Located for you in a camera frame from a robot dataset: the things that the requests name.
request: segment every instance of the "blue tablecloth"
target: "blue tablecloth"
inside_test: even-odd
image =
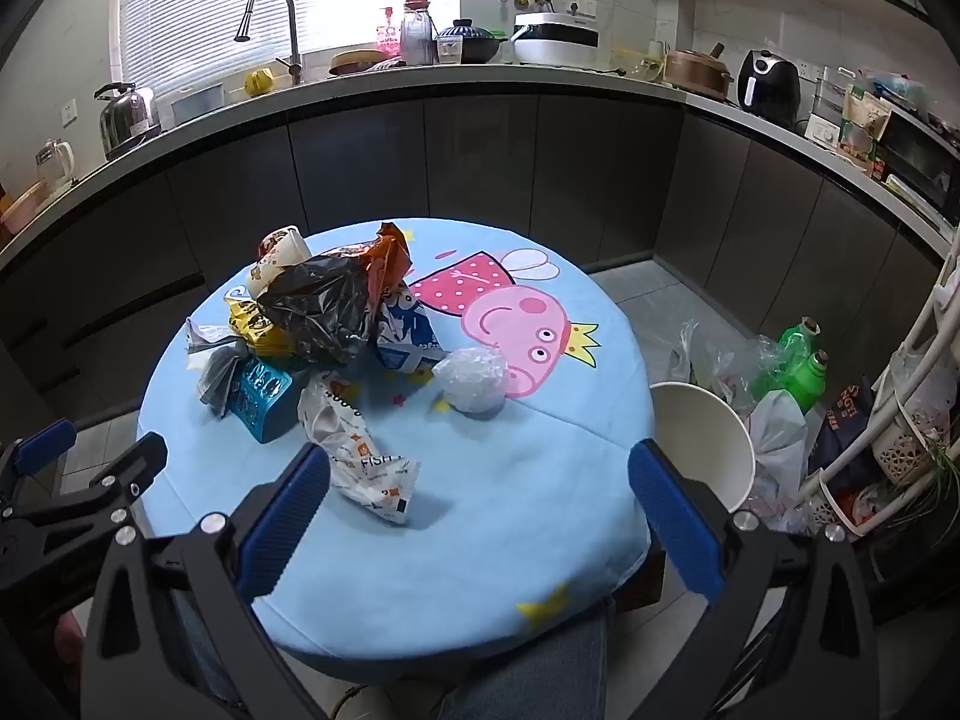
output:
[[[492,418],[450,409],[428,375],[387,372],[369,350],[343,372],[381,451],[422,464],[405,527],[331,490],[277,589],[254,603],[277,644],[328,673],[337,664],[509,649],[626,581],[646,557],[646,518],[627,454],[652,435],[630,322],[586,275],[519,235],[459,221],[399,220],[440,345],[500,346],[512,397]],[[371,240],[378,223],[308,239],[318,253]],[[215,290],[193,317],[227,324]],[[301,426],[267,445],[197,399],[184,333],[140,411],[167,466],[143,504],[157,536],[231,512],[280,474]]]

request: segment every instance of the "yellow snack package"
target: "yellow snack package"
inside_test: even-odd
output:
[[[289,357],[294,353],[292,339],[270,319],[264,317],[260,307],[241,290],[230,290],[224,301],[230,309],[230,327],[248,343],[256,357]]]

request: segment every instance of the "microwave oven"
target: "microwave oven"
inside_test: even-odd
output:
[[[951,225],[960,223],[960,153],[896,105],[877,143],[874,178],[886,181],[891,173],[928,201]]]

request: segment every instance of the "jeans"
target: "jeans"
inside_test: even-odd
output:
[[[603,720],[607,632],[604,600],[553,631],[474,666],[433,720]]]

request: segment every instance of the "blue gripper pad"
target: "blue gripper pad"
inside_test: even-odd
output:
[[[77,442],[77,431],[68,419],[54,422],[37,435],[22,442],[16,452],[16,472],[32,476],[43,466],[59,458]]]
[[[245,601],[274,591],[329,487],[330,460],[315,446],[240,546],[236,587]]]
[[[683,477],[665,466],[647,442],[630,451],[627,476],[686,588],[713,604],[724,585],[721,545],[680,486]]]

